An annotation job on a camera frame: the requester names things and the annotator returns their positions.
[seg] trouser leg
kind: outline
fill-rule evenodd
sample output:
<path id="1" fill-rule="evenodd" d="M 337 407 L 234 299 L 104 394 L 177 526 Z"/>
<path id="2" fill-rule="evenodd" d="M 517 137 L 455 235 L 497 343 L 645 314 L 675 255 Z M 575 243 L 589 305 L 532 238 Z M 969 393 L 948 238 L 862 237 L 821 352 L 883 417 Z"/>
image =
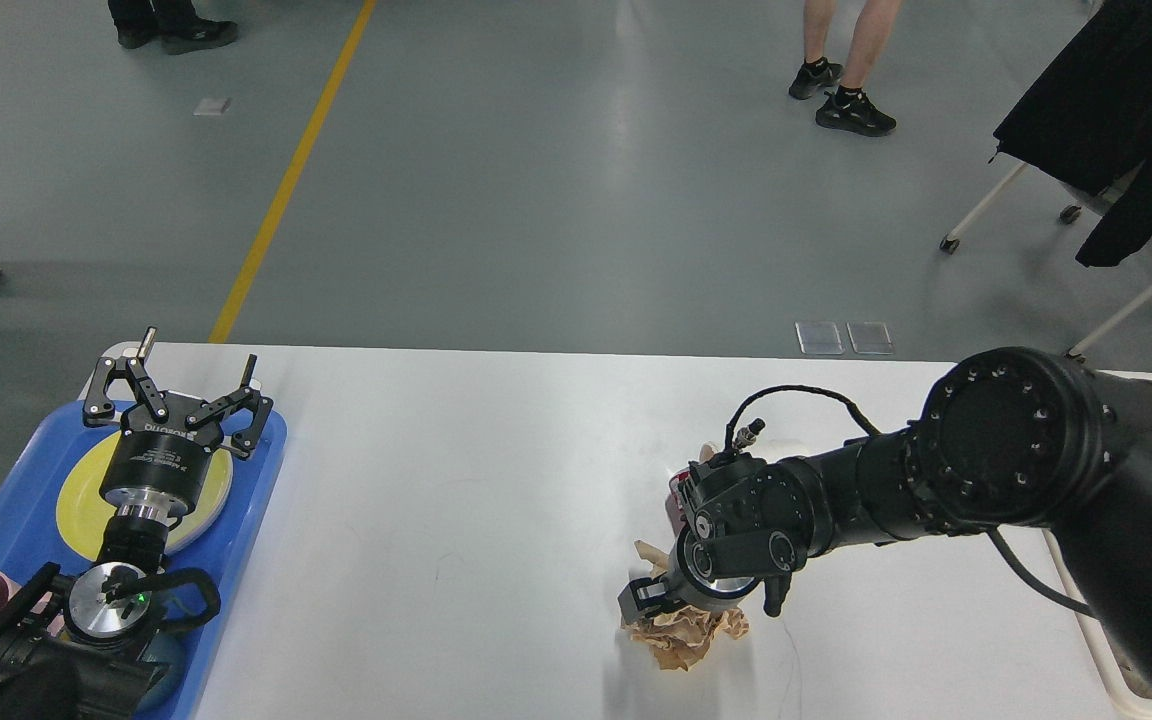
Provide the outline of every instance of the trouser leg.
<path id="1" fill-rule="evenodd" d="M 109 0 L 109 16 L 118 28 L 154 26 L 154 6 L 150 0 Z"/>
<path id="2" fill-rule="evenodd" d="M 154 0 L 154 15 L 164 32 L 183 32 L 198 23 L 198 13 L 191 0 Z"/>

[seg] yellow floor line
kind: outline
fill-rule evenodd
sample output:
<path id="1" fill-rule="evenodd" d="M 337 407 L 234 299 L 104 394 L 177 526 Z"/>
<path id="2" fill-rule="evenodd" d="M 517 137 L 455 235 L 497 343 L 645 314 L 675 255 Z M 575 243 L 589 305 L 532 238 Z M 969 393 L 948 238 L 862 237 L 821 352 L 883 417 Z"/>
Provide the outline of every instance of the yellow floor line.
<path id="1" fill-rule="evenodd" d="M 353 22 L 348 40 L 340 50 L 338 63 L 332 68 L 332 76 L 319 96 L 319 104 L 314 106 L 314 114 L 310 115 L 310 124 L 301 136 L 301 143 L 296 146 L 296 152 L 291 156 L 291 165 L 288 165 L 283 173 L 283 182 L 278 184 L 278 192 L 274 192 L 274 200 L 270 203 L 270 211 L 265 213 L 265 220 L 260 223 L 260 230 L 256 233 L 251 250 L 247 251 L 247 259 L 238 270 L 238 278 L 234 279 L 234 286 L 229 288 L 229 297 L 225 300 L 225 306 L 220 309 L 220 316 L 212 325 L 211 336 L 207 342 L 225 342 L 229 340 L 229 332 L 234 328 L 234 323 L 238 319 L 238 313 L 243 309 L 243 301 L 247 293 L 251 290 L 256 273 L 260 272 L 262 263 L 265 262 L 265 252 L 270 250 L 270 243 L 274 241 L 274 233 L 283 221 L 283 213 L 287 211 L 288 202 L 291 202 L 291 194 L 296 192 L 296 183 L 301 180 L 301 170 L 305 169 L 305 162 L 310 159 L 310 152 L 314 151 L 314 143 L 319 138 L 319 131 L 328 113 L 332 111 L 332 103 L 340 89 L 340 81 L 343 81 L 346 70 L 349 69 L 349 61 L 353 53 L 358 48 L 362 40 L 362 31 L 367 26 L 371 12 L 376 8 L 376 0 L 367 0 L 358 10 L 358 18 Z"/>

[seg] leg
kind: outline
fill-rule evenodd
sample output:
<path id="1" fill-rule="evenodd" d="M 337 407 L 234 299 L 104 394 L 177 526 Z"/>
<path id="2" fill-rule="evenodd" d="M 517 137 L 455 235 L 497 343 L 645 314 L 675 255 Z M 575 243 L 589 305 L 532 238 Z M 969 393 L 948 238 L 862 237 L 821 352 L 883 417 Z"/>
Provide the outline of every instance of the leg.
<path id="1" fill-rule="evenodd" d="M 900 6 L 901 0 L 867 0 L 856 20 L 851 51 L 847 54 L 847 66 L 840 85 L 844 88 L 865 85 L 870 68 L 874 67 L 874 61 L 887 45 L 887 37 L 890 36 L 892 24 L 896 23 Z"/>
<path id="2" fill-rule="evenodd" d="M 109 0 L 109 16 L 119 29 L 156 26 L 157 23 L 150 0 Z"/>
<path id="3" fill-rule="evenodd" d="M 829 35 L 833 1 L 804 0 L 803 3 L 803 61 L 814 63 L 824 56 L 824 40 Z"/>
<path id="4" fill-rule="evenodd" d="M 154 15 L 166 33 L 183 33 L 198 24 L 198 13 L 189 0 L 154 0 Z"/>

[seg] blue tray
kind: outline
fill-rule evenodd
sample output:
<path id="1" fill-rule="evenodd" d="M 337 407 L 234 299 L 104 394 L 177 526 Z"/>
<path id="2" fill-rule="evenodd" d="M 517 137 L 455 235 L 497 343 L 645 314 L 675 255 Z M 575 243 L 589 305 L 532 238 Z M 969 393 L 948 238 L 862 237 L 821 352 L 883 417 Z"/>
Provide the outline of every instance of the blue tray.
<path id="1" fill-rule="evenodd" d="M 130 404 L 116 406 L 124 410 Z M 71 402 L 47 416 L 0 488 L 0 570 L 17 583 L 26 583 L 44 562 L 59 562 L 67 575 L 82 574 L 91 566 L 60 538 L 56 497 L 74 464 L 115 427 L 84 429 L 81 408 L 81 402 Z M 225 434 L 242 430 L 244 418 L 247 414 L 226 420 Z M 229 600 L 270 505 L 285 441 L 287 423 L 282 415 L 271 414 L 252 456 L 234 460 L 233 484 L 220 515 L 207 532 L 172 558 L 173 568 L 202 568 L 211 575 L 220 589 L 220 615 L 184 635 L 187 669 L 180 688 L 162 705 L 138 712 L 137 720 L 187 720 L 194 713 L 229 617 Z"/>

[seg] paper scrap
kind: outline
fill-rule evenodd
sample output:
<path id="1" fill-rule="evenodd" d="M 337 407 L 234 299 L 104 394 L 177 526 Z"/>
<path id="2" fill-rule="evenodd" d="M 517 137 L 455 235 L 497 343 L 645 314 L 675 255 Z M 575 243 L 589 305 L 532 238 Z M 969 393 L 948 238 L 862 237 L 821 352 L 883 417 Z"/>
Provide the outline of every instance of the paper scrap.
<path id="1" fill-rule="evenodd" d="M 635 541 L 639 558 L 652 566 L 652 577 L 657 578 L 669 568 L 668 553 L 652 544 Z M 690 670 L 704 659 L 719 632 L 727 632 L 733 639 L 749 632 L 749 620 L 740 607 L 730 611 L 708 612 L 699 607 L 685 606 L 677 612 L 662 612 L 650 620 L 644 619 L 631 626 L 622 624 L 630 638 L 652 651 L 657 665 L 662 670 Z"/>

